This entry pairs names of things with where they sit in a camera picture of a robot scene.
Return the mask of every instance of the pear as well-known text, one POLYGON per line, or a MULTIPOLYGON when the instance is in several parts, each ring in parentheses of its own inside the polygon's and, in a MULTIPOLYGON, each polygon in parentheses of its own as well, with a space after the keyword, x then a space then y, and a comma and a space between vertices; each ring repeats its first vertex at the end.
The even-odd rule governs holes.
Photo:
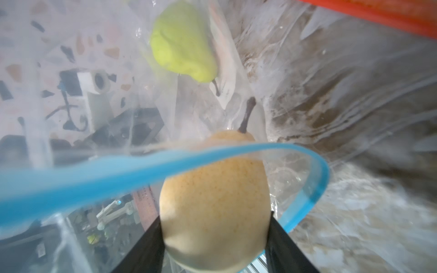
MULTIPOLYGON (((255 98, 237 131, 210 139, 254 141, 246 132, 255 98)), ((165 180, 160 195, 163 239, 170 256, 194 272, 236 273, 264 250, 271 217, 263 162, 234 157, 165 180)))
POLYGON ((200 83, 209 83, 217 76, 206 24, 196 8, 184 0, 170 4, 155 20, 150 46, 158 64, 169 71, 190 75, 200 83))

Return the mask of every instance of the white label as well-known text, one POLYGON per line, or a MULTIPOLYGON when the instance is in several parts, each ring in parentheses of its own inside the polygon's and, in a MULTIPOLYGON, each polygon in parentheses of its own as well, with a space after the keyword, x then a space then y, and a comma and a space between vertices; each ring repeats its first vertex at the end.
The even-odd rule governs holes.
POLYGON ((39 243, 39 245, 36 246, 36 252, 38 254, 38 258, 41 258, 45 255, 44 242, 41 242, 41 243, 39 243))
POLYGON ((210 13, 209 18, 210 18, 211 33, 213 36, 213 44, 219 62, 218 76, 215 79, 217 83, 218 91, 214 83, 209 84, 209 89, 213 92, 213 94, 217 98, 218 102, 220 103, 220 106, 223 109, 226 109, 226 106, 228 105, 235 91, 237 69, 234 60, 232 59, 232 54, 229 48, 229 42, 226 40, 224 34, 222 33, 219 27, 221 26, 222 28, 223 27, 226 28, 227 25, 221 22, 220 17, 218 16, 214 8, 212 8, 211 6, 209 7, 209 13, 210 13))

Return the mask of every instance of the green pear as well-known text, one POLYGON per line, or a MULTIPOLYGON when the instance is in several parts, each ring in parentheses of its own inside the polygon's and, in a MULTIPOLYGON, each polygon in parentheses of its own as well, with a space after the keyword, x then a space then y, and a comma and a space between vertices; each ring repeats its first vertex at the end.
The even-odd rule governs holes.
MULTIPOLYGON (((254 141, 246 132, 255 98, 237 131, 210 139, 254 141)), ((262 253, 271 217, 263 162, 234 157, 169 177, 160 195, 163 239, 171 257, 194 272, 236 273, 262 253)))
POLYGON ((217 62, 209 46, 207 25, 196 8, 179 0, 156 19, 150 37, 155 60, 163 68, 190 75, 200 83, 217 76, 217 62))

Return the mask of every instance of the small yellow object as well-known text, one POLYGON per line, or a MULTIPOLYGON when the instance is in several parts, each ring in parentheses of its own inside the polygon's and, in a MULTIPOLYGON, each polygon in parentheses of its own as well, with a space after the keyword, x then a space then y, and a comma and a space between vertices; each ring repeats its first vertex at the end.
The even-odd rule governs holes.
POLYGON ((97 244, 99 242, 99 237, 97 235, 95 235, 95 234, 89 235, 87 237, 87 239, 88 239, 88 243, 90 245, 95 245, 95 244, 97 244))
POLYGON ((190 75, 200 83, 209 83, 217 76, 206 24, 196 8, 184 0, 169 5, 156 19, 150 46, 155 60, 169 71, 190 75))

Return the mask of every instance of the pear stem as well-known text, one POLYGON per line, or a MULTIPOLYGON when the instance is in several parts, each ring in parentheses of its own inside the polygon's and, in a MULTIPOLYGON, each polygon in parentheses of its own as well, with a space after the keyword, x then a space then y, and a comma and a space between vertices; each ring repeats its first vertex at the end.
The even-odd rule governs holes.
POLYGON ((215 95, 219 97, 221 95, 221 93, 220 93, 219 87, 217 86, 217 82, 215 81, 215 79, 212 80, 212 83, 215 86, 215 95))
POLYGON ((246 112, 244 113, 243 121, 241 122, 240 128, 238 128, 238 132, 245 134, 247 132, 247 123, 249 122, 250 114, 252 113, 253 108, 257 104, 257 100, 255 97, 250 97, 247 100, 246 112))

